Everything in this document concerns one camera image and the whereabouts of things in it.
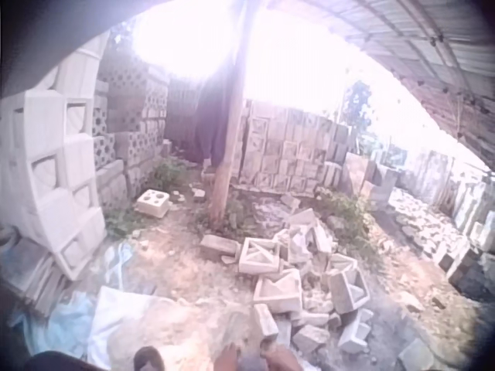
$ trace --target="corrugated metal roof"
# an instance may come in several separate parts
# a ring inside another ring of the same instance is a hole
[[[495,38],[464,0],[273,0],[390,70],[439,126],[495,170]]]

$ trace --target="tree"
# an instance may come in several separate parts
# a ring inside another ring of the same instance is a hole
[[[352,87],[347,89],[344,96],[342,121],[349,126],[354,126],[359,132],[366,131],[371,125],[368,116],[368,99],[371,97],[370,87],[363,81],[356,81]]]

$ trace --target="stacked concrete blocks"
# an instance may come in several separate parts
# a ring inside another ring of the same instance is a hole
[[[78,279],[106,234],[91,118],[107,37],[70,54],[53,83],[2,100],[0,220],[46,247],[71,280]]]

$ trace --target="wooden post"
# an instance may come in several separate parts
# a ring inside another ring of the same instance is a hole
[[[215,185],[211,196],[210,224],[212,227],[221,226],[221,223],[224,220],[225,206],[227,205],[227,196],[229,193],[230,174],[237,143],[237,132],[239,130],[239,123],[241,122],[248,48],[251,40],[254,17],[259,8],[260,0],[246,0],[245,3],[244,22],[241,29],[239,48],[232,77],[234,81],[230,95],[224,160],[218,166],[217,172],[215,173]]]

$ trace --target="sandy ground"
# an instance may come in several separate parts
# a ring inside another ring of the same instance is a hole
[[[135,254],[125,266],[125,290],[139,292],[143,283],[154,284],[155,295],[187,305],[202,305],[204,311],[211,313],[225,312],[229,305],[249,308],[253,278],[238,274],[236,266],[207,260],[201,254],[200,237],[209,233],[201,224],[206,204],[194,203],[187,188],[181,190],[186,197],[184,203],[176,204],[162,220],[142,230],[140,237],[132,241]],[[230,231],[231,237],[239,241],[247,235],[272,237],[282,228],[289,210],[278,197],[232,193],[245,210],[242,231]],[[369,349],[353,356],[342,353],[336,347],[336,332],[329,345],[311,360],[322,369],[389,370],[394,368],[399,352],[420,337],[437,356],[438,369],[462,365],[472,355],[476,330],[488,326],[480,315],[487,305],[464,298],[456,291],[438,267],[408,245],[390,215],[376,213],[367,219],[369,240],[377,251],[370,259],[369,250],[365,254],[357,250],[357,258],[371,292],[366,307],[375,314],[367,339]],[[381,251],[383,240],[393,240],[395,247]],[[400,298],[403,291],[413,294],[424,311],[414,313],[406,309]],[[212,337],[217,339],[218,333],[214,332],[219,331],[225,330],[213,330]],[[248,343],[249,330],[240,325],[234,331],[234,338],[244,337]]]

